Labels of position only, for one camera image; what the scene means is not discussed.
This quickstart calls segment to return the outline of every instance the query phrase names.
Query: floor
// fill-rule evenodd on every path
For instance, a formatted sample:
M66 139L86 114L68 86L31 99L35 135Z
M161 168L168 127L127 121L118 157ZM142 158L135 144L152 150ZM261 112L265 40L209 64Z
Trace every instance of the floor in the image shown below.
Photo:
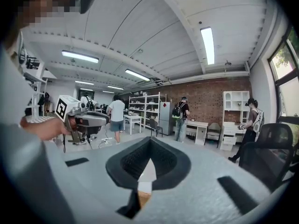
M123 133L121 133L121 143L130 141L130 140L134 140L137 138L150 136L150 129L145 128L145 130L144 130L142 128L141 131L142 132L139 133L139 125L135 124L135 128L132 131L132 135L130 135L129 134L129 124L126 124L125 131ZM102 127L101 130L98 132L98 134L96 134L94 136L96 137L96 139L91 140L92 149L107 148L110 145L116 145L116 140L114 138L114 132L110 131L109 124L107 124L105 127ZM102 142L102 139L105 139L105 138L110 138L110 139L108 139L107 143ZM170 136L164 135L163 138L173 140L174 133L173 133L173 135L170 135ZM91 149L91 147L89 146L89 144L87 142L85 144L81 144L81 145L74 145L74 144L72 144L72 142L68 142L68 140L70 140L70 139L71 139L71 136L66 136L66 139L65 139L66 140L66 142L65 142L66 152L77 152L77 151ZM194 141L187 137L185 138L184 143L194 145ZM214 151L215 153L217 153L218 155L227 159L228 157L233 156L237 153L239 145L235 145L233 147L232 151L225 151L225 150L220 150L219 147L217 148L217 142L212 141L212 140L207 140L206 145L204 145L204 148L210 149L210 150ZM139 182L138 190L147 192L147 193L151 193L151 182L153 182L154 180L156 180L156 172L155 172L154 164L150 160L147 167L145 168L145 170L143 171L143 173L141 174L141 176L138 180L138 182Z

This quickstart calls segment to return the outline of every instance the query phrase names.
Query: black office chair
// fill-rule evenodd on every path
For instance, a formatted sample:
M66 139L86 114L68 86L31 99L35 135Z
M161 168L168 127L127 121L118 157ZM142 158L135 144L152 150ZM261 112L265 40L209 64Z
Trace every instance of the black office chair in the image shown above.
M263 125L257 141L242 147L239 166L274 191L291 164L294 155L292 142L293 134L288 125Z
M157 137L159 130L161 130L161 134L162 134L162 137L163 137L163 128L158 126L158 123L154 119L149 119L149 126L151 127L150 135L152 135L153 129L154 129L155 132L156 132L156 137Z

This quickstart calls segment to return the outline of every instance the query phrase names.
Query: brick wall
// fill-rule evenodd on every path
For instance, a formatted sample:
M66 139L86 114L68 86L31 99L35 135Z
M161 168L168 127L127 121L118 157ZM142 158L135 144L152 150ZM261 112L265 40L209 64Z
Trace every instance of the brick wall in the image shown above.
M249 77L219 78L195 81L184 84L162 86L155 89L144 90L151 94L167 94L167 100L177 103L182 96L188 98L190 119L208 122L217 122L222 125L222 94L224 91L250 91ZM225 121L239 122L240 112L225 112Z

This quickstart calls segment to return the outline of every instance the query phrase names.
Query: white ceiling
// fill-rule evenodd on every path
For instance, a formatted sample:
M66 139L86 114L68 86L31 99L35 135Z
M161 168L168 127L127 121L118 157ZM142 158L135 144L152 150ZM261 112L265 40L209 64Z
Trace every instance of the white ceiling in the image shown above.
M99 90L107 90L107 84L131 90L144 82L125 73L128 68L163 81L245 71L245 62L263 42L267 1L95 0L86 14L53 12L23 33L27 49L58 79L93 81ZM213 31L213 65L206 64L200 34L205 27ZM63 49L100 61L72 62L62 56ZM232 65L225 67L226 61Z

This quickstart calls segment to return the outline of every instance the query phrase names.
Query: ceiling light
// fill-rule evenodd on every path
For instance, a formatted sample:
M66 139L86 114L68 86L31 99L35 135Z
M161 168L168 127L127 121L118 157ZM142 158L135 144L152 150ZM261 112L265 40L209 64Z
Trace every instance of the ceiling light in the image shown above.
M133 72L133 71L131 71L129 69L126 69L126 73L128 73L130 75L133 75L133 76L136 76L138 78L141 78L142 80L150 81L150 79L148 79L148 78L146 78L146 77L144 77L144 76L142 76L142 75L140 75L140 74L138 74L136 72Z
M93 91L93 90L90 90L90 89L84 89L84 88L80 88L80 90L84 90L84 91Z
M215 63L215 53L214 53L214 41L211 28L204 28L200 30L202 38L204 39L204 44L206 47L206 58L207 64L211 65Z
M72 58L77 58L77 59L89 61L89 62L94 62L94 63L99 62L99 59L96 58L96 57L87 56L87 55L83 55L83 54L72 52L72 51L63 50L62 55L67 56L67 57L72 57Z
M93 83L89 83L89 82L84 82L84 81L78 81L78 80L75 80L76 83L80 83L80 84L90 84L90 85L93 85Z
M119 88L119 87L115 87L115 86L107 86L107 87L109 87L109 88L113 88L113 89L118 89L118 90L123 90L123 88Z

